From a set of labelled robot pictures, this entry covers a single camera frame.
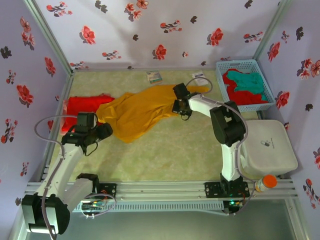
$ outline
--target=white plastic container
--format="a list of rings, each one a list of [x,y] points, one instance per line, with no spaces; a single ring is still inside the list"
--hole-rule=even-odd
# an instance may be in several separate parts
[[[241,145],[243,170],[253,176],[286,174],[298,161],[283,124],[277,120],[248,120],[248,137]]]

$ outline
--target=white label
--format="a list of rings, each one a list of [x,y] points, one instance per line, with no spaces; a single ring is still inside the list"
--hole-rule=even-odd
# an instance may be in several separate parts
[[[203,85],[207,85],[208,84],[208,81],[203,79],[203,78],[205,78],[205,75],[203,74],[202,71],[193,73],[192,77],[193,78],[197,78],[194,81],[198,86],[203,86]]]

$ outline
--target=floral wallpaper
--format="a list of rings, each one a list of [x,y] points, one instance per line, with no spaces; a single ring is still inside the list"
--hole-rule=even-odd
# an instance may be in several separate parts
[[[317,0],[293,1],[259,59],[276,96],[276,105],[266,116],[284,124],[298,159],[299,167],[290,176],[310,227],[310,239],[320,239],[319,11]]]
[[[67,74],[23,1],[8,1],[0,16],[0,212],[5,216],[0,219],[0,239],[4,240],[26,185],[43,160],[46,142],[36,137],[34,125],[56,113]],[[39,126],[43,136],[48,137],[49,131],[47,123]]]
[[[213,68],[221,59],[248,59],[279,4],[279,0],[35,1],[70,67],[78,70]]]

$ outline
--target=gray cable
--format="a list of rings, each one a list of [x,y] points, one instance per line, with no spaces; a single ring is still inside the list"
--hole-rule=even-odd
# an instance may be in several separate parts
[[[210,83],[210,86],[211,86],[210,90],[209,90],[209,91],[206,91],[206,92],[202,92],[202,94],[207,94],[207,93],[210,93],[210,92],[212,91],[212,89],[213,89],[213,84],[212,84],[211,80],[209,80],[209,79],[206,78],[206,77],[202,77],[202,76],[192,78],[190,81],[187,82],[187,84],[186,84],[185,86],[188,86],[188,85],[189,85],[192,81],[194,81],[195,79],[205,79],[205,80],[207,80],[207,81]],[[240,161],[240,151],[239,151],[239,147],[241,146],[241,144],[242,144],[242,143],[247,139],[247,137],[248,137],[248,133],[249,133],[248,125],[247,125],[247,122],[246,122],[245,118],[244,118],[237,110],[235,110],[233,107],[228,106],[228,105],[226,105],[226,104],[223,103],[223,102],[218,102],[218,101],[215,101],[215,100],[213,100],[213,101],[214,101],[217,105],[224,106],[224,107],[226,107],[227,109],[229,109],[229,110],[231,110],[232,112],[234,112],[234,113],[241,119],[241,121],[242,121],[243,124],[244,124],[244,128],[245,128],[245,134],[244,134],[244,136],[243,136],[243,139],[242,139],[240,142],[238,142],[237,145],[235,146],[235,151],[234,151],[234,159],[236,159],[236,161],[235,161],[235,169],[237,170],[237,172],[239,173],[239,175],[240,175],[241,177],[243,177],[244,179],[246,179],[246,180],[248,180],[248,181],[251,181],[251,182],[253,183],[253,189],[252,189],[252,192],[251,192],[249,198],[246,200],[245,204],[243,205],[243,207],[240,208],[240,210],[236,213],[236,214],[238,214],[238,213],[240,213],[240,212],[245,208],[245,206],[246,206],[247,203],[250,201],[250,199],[252,198],[252,196],[253,196],[253,194],[254,194],[254,192],[255,192],[255,181],[254,181],[253,179],[250,179],[250,178],[244,176],[244,175],[242,174],[242,172],[240,171],[240,169],[239,169],[239,161]]]
[[[205,91],[205,92],[201,92],[201,94],[208,94],[208,93],[210,93],[210,92],[212,91],[212,89],[214,89],[214,85],[212,84],[212,82],[211,82],[208,78],[206,78],[206,77],[204,77],[204,76],[198,76],[198,77],[192,78],[190,81],[188,81],[188,82],[186,83],[185,86],[188,86],[192,81],[194,81],[194,80],[196,80],[196,79],[204,79],[204,80],[207,80],[207,82],[210,84],[210,90],[209,90],[209,91]]]
[[[231,110],[232,112],[234,112],[243,122],[244,124],[244,128],[245,128],[245,134],[243,136],[243,139],[237,143],[237,145],[235,146],[235,151],[234,151],[234,159],[236,159],[235,161],[235,169],[237,170],[237,172],[239,173],[239,175],[241,177],[243,177],[243,179],[247,179],[248,181],[251,181],[253,183],[253,189],[252,192],[249,196],[249,198],[246,200],[245,204],[243,205],[242,208],[240,208],[240,210],[237,213],[234,213],[234,215],[239,214],[241,211],[243,211],[243,209],[247,206],[248,202],[250,201],[250,199],[252,198],[252,196],[254,195],[255,192],[255,181],[253,179],[250,179],[248,177],[246,177],[245,175],[242,174],[242,172],[239,169],[239,161],[240,161],[240,151],[239,151],[239,147],[241,146],[241,144],[247,139],[248,137],[248,133],[249,133],[249,129],[248,129],[248,124],[245,120],[245,118],[237,111],[235,110],[233,107],[228,106],[226,104],[224,104],[223,102],[216,102],[216,104],[221,105],[226,107],[227,109]]]
[[[62,145],[61,142],[41,136],[37,131],[37,127],[41,122],[43,122],[45,120],[52,119],[52,118],[62,118],[62,117],[77,118],[77,116],[74,116],[74,115],[48,116],[48,117],[45,117],[45,118],[41,119],[40,121],[38,121],[34,125],[34,132],[35,132],[35,134],[37,135],[38,138],[40,138],[42,140],[45,140],[45,141],[48,141],[48,142],[51,142],[51,143],[58,144],[60,146],[60,148],[61,148],[61,158],[60,158],[58,164],[56,165],[55,169],[53,170],[51,176],[49,177],[48,182],[46,183],[46,186],[45,186],[44,192],[43,192],[43,196],[42,196],[42,200],[41,200],[41,211],[42,211],[43,219],[44,219],[46,227],[48,228],[49,235],[50,235],[52,240],[56,240],[57,239],[57,235],[55,235],[53,233],[52,227],[51,227],[50,222],[48,220],[47,211],[46,211],[46,197],[47,197],[47,193],[48,193],[48,187],[50,186],[50,184],[52,182],[52,179],[54,178],[56,172],[58,171],[60,165],[62,164],[62,162],[63,162],[63,160],[65,158],[65,148],[64,148],[64,146]]]
[[[81,209],[82,214],[83,214],[85,217],[87,217],[87,218],[89,218],[89,217],[90,217],[90,218],[94,218],[94,217],[100,216],[100,215],[102,215],[102,214],[106,214],[107,212],[111,211],[112,209],[114,209],[114,208],[117,206],[117,200],[116,200],[116,198],[115,198],[114,196],[110,195],[110,194],[107,194],[107,193],[90,194],[90,195],[86,196],[84,199],[91,198],[91,197],[97,197],[97,196],[105,196],[105,197],[112,198],[112,199],[114,200],[114,204],[112,205],[111,208],[109,208],[109,209],[107,209],[107,210],[105,210],[105,211],[103,211],[103,212],[94,214],[93,216],[90,217],[90,215],[85,215],[84,212],[82,211],[82,204],[83,204],[83,203],[81,202],[81,208],[80,208],[80,209]]]

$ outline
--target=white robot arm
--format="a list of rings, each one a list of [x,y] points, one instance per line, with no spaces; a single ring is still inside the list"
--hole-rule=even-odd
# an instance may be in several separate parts
[[[221,181],[215,187],[214,198],[232,198],[241,190],[246,197],[248,184],[243,182],[237,171],[235,148],[244,138],[245,127],[239,116],[216,101],[204,97],[200,93],[190,93],[181,83],[173,88],[177,97],[172,111],[182,116],[191,116],[192,111],[200,112],[211,118],[214,135],[221,143],[223,168]],[[238,110],[234,102],[223,103]],[[109,137],[113,130],[108,123],[95,126],[94,113],[79,113],[74,132],[71,130],[62,137],[64,159],[60,152],[54,166],[34,195],[26,195],[22,200],[22,210],[26,228],[29,232],[49,233],[44,221],[41,203],[45,201],[45,211],[54,234],[63,234],[69,224],[70,213],[89,194],[99,193],[99,179],[95,174],[82,173],[73,186],[66,191],[67,183],[78,161],[87,152],[87,146]]]
[[[87,153],[87,147],[109,137],[113,130],[108,123],[97,126],[95,113],[79,113],[77,124],[62,137],[64,158],[60,150],[54,165],[34,195],[22,199],[22,211],[26,229],[33,233],[50,233],[42,211],[45,212],[53,234],[63,234],[69,224],[70,213],[86,196],[100,193],[96,174],[81,173],[66,191],[70,176],[78,161]]]

